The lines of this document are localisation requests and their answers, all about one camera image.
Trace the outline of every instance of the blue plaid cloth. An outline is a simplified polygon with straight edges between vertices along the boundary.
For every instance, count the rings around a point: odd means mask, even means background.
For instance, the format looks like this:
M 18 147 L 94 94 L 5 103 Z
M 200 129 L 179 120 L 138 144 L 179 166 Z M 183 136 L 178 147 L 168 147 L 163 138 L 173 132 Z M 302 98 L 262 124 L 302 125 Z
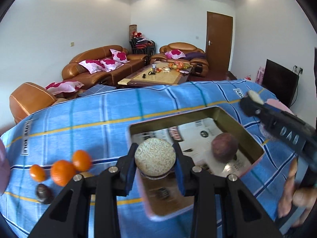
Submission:
M 86 96 L 90 96 L 90 95 L 93 95 L 93 94 L 99 94 L 99 93 L 104 93 L 104 92 L 107 92 L 107 91 L 112 91 L 112 90 L 115 90 L 115 89 L 116 89 L 116 87 L 97 84 L 97 85 L 91 87 L 90 89 L 87 89 L 85 92 L 79 94 L 78 96 L 86 97 Z
M 243 125 L 265 150 L 262 160 L 242 181 L 274 219 L 294 154 L 279 141 L 265 140 L 259 131 L 259 121 L 242 113 L 238 102 L 241 94 L 248 90 L 258 92 L 264 101 L 275 98 L 268 90 L 245 80 L 193 82 L 118 89 L 36 112 L 1 137 L 12 167 L 11 180 L 0 197 L 0 211 L 19 237 L 27 237 L 47 209 L 35 197 L 37 183 L 29 175 L 33 164 L 43 166 L 49 176 L 55 161 L 70 161 L 74 151 L 83 149 L 92 156 L 90 172 L 96 175 L 126 155 L 130 146 L 127 139 L 130 124 L 218 105 Z M 61 190 L 50 178 L 43 183 L 55 195 Z M 94 208 L 92 203 L 91 219 Z M 219 210 L 217 212 L 221 237 L 221 215 Z M 118 214 L 122 238 L 184 238 L 190 234 L 192 211 L 164 222 L 152 222 L 145 215 L 136 183 L 128 197 L 118 197 Z M 93 220 L 89 221 L 89 237 L 93 237 Z

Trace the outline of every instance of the coffee table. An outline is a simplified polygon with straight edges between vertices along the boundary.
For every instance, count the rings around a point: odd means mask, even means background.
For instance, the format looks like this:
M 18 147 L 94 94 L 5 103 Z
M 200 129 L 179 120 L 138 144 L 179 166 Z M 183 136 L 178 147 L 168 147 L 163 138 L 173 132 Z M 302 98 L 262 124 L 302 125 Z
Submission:
M 166 67 L 168 63 L 160 62 L 156 64 L 157 68 Z M 169 73 L 163 71 L 156 73 L 155 75 L 148 75 L 149 71 L 152 71 L 152 65 L 148 65 L 135 73 L 127 76 L 123 80 L 118 82 L 119 85 L 145 87 L 154 85 L 178 85 L 187 81 L 190 74 L 183 74 L 176 70 L 171 70 Z

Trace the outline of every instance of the black flat screen tv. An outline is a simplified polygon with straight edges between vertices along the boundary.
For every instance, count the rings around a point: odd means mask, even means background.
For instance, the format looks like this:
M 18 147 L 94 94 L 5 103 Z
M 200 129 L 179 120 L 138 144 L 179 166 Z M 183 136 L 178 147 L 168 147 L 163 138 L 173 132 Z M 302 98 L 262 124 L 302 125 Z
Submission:
M 271 60 L 266 61 L 262 87 L 275 94 L 287 107 L 291 106 L 299 76 Z

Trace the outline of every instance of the pillow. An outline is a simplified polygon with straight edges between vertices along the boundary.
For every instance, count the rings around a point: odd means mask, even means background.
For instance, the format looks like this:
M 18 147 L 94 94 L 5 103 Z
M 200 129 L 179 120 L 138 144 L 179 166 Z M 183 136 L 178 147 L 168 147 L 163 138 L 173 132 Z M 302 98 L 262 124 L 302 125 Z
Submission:
M 185 57 L 185 54 L 182 51 L 176 49 L 166 52 L 165 55 L 168 59 L 179 59 Z
M 49 84 L 46 89 L 52 95 L 57 95 L 62 92 L 77 92 L 83 85 L 84 84 L 78 81 L 65 80 L 59 83 L 53 82 Z
M 113 71 L 113 70 L 115 70 L 123 65 L 123 63 L 116 62 L 113 59 L 103 59 L 100 61 L 100 63 L 102 63 L 102 65 L 104 66 L 105 72 Z
M 104 65 L 98 60 L 85 60 L 79 63 L 81 66 L 85 67 L 89 73 L 105 71 Z
M 114 59 L 115 61 L 128 62 L 125 52 L 120 52 L 114 49 L 110 49 L 110 52 L 112 53 L 112 59 Z

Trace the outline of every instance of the door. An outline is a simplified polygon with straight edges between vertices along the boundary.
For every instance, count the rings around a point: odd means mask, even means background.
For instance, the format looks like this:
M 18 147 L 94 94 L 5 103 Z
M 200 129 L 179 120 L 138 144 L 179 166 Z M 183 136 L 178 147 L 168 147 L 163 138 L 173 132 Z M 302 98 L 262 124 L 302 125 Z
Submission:
M 226 72 L 229 68 L 233 17 L 207 12 L 206 56 L 209 69 Z

